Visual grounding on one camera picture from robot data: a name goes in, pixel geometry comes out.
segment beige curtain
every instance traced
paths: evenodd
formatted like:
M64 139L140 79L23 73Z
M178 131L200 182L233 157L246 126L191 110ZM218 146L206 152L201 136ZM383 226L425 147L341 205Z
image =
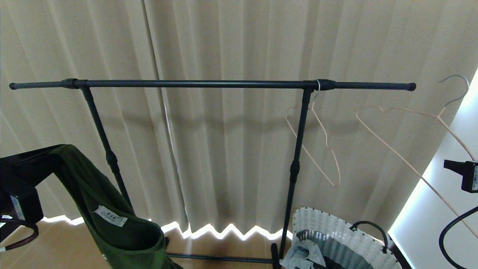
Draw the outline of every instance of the beige curtain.
M293 210L310 206L388 229L418 179L355 119L364 105L439 112L478 59L475 1L13 1L1 6L1 155L59 143L112 181L78 90L8 89L81 79L416 82L413 93L321 92L316 112L342 171L333 188L303 154ZM93 88L139 216L193 231L233 223L281 229L295 137L286 110L300 90ZM451 122L458 104L444 116ZM291 113L293 126L298 111ZM444 130L430 119L368 110L374 130L424 171ZM304 145L332 178L332 155L309 116ZM38 186L46 216L78 217L53 176Z

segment wooden floor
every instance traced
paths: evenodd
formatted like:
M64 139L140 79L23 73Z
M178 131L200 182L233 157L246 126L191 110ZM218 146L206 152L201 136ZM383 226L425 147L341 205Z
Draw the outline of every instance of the wooden floor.
M26 246L0 254L1 269L109 269L93 241L85 224L73 226L67 222L39 222L39 237ZM28 228L19 228L9 236L0 247L6 246L31 234ZM255 258L270 258L271 244L280 240L269 240L255 233L246 241L242 241L234 233L229 233L219 240L206 233L197 239L183 239L177 230L166 233L170 243L168 252L243 256ZM270 269L271 265L242 262L215 262L197 259L173 259L184 269Z

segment pink wire hanger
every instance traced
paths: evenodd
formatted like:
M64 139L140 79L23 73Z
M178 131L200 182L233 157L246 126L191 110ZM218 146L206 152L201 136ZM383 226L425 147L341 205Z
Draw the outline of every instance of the pink wire hanger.
M467 147L467 145L465 145L465 143L458 137L458 135L456 135L451 129L450 127L442 120L442 118L440 117L443 112L445 111L446 107L455 102L455 101L458 101L458 100L461 100L467 93L468 93L468 90L470 88L470 83L468 81L468 79L464 76L461 76L461 75L451 75L447 78L445 78L444 80L442 81L439 81L439 83L442 83L444 81L446 81L447 79L451 78L451 77L460 77L462 78L463 80L465 80L465 82L467 83L467 89L465 90L465 93L456 98L456 99L453 99L449 102L447 102L445 104L445 106L443 106L442 110L440 111L440 113L438 115L431 115L431 114L427 114L427 113L423 113L423 112L418 112L418 111L414 111L414 110L411 110L411 109L406 109L406 108L401 108L401 107L392 107L392 108L389 108L387 110L381 108L380 106L376 106L376 105L371 105L371 106L364 106L364 107L361 107L357 110L357 113L355 114L355 116L357 117L358 121L360 121L360 123L365 126L365 128L367 130L369 130L377 139L380 140L380 142L382 142L385 146L387 146L393 153L395 153L400 159L402 159L414 172L415 174L417 174L421 180L423 180L431 189L432 191L438 195L438 197L453 211L453 213L455 213L455 215L459 216L460 214L453 208L453 206L426 180L423 178L423 175L421 175L417 169L415 169L404 157L402 157L402 155L400 155L400 153L398 153L395 149L393 149L387 142L385 142L383 139L381 139L374 131L372 131L372 129L370 129L370 127L368 127L360 118L359 118L359 112L364 109L364 108L369 108L369 107L374 107L374 108L378 108L380 109L381 112L383 113L387 113L389 112L390 110L393 110L393 109L397 109L397 110L403 110L403 111L407 111L407 112L412 112L412 113L417 113L417 114L420 114L420 115L423 115L423 116L427 116L427 117L431 117L431 118L435 118L436 120L439 121L439 123L441 125L443 125L447 131L460 143L460 145L466 150L466 152L468 153L468 155L470 155L471 159L472 160L476 160L476 158L473 156L473 153L471 152L471 150ZM471 233L473 233L473 235L478 238L478 234L468 225L468 223L465 222L465 220L462 220L463 224L465 224L465 226L471 231Z
M317 121L319 122L320 124L320 127L322 128L322 130L324 131L324 134L326 136L326 147L328 150L330 150L332 152L332 156L334 157L334 160L335 160L335 166L337 167L337 172L338 172L338 180L337 180L337 184L335 184L334 182L332 182L332 180L327 176L327 174L322 170L322 168L320 168L320 166L317 164L317 162L314 160L314 158L312 158L312 156L310 155L309 151L307 150L307 148L305 148L305 146L302 144L302 148L304 149L305 153L307 153L307 155L309 156L309 158L312 160L312 162L315 164L315 166L317 167L317 169L322 173L322 175L324 175L324 177L330 182L330 184L332 184L332 186L334 187L338 187L340 185L340 182L341 182L341 176L340 176L340 167L338 165L338 162L337 162L337 157L335 156L335 152L333 149L331 149L328 145L328 138L327 138L327 132L324 128L324 125L322 124L322 122L320 121L319 117L317 116L317 113L314 111L314 104L315 104L315 99L317 97L317 95L319 94L320 92L320 82L319 80L317 80L317 83L319 85L318 87L318 90L317 90L317 94L314 96L314 99L312 100L312 107L311 108L308 108L308 110L311 110L312 113L314 114L315 118L317 119ZM295 132L294 128L292 128L292 125L291 123L289 122L289 111L291 109L295 109L297 108L297 105L295 106L291 106L288 110L287 110L287 113L286 113L286 116L285 116L285 121L287 122L287 124L289 125L290 129L292 130L292 132L294 133L295 137L297 137L297 133Z

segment basket handle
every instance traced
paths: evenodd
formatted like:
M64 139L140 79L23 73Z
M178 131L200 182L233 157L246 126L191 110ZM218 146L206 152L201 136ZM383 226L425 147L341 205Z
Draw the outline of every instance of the basket handle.
M383 236L383 242L385 243L385 246L383 247L383 250L382 252L383 253L387 253L387 249L388 249L388 239L387 239L387 234L385 233L385 231L380 227L378 226L377 224L373 223L373 222L370 222L370 221L358 221L356 223L354 223L350 229L352 231L357 231L357 226L359 226L360 224L370 224L372 226L374 226L375 228L377 228L381 233L382 233L382 236Z

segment white wall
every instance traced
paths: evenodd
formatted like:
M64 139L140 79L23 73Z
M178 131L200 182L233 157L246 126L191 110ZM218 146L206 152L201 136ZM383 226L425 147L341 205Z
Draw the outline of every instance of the white wall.
M451 129L478 156L478 76L463 100ZM428 166L424 178L447 199L459 213L478 205L478 193L462 191L461 176L443 168L443 160L466 161L470 157L460 144L447 134ZM411 194L389 233L416 269L454 268L438 247L442 229L456 216L423 181ZM478 231L478 213L466 219ZM478 239L462 224L455 225L445 237L451 258L466 268L478 268Z

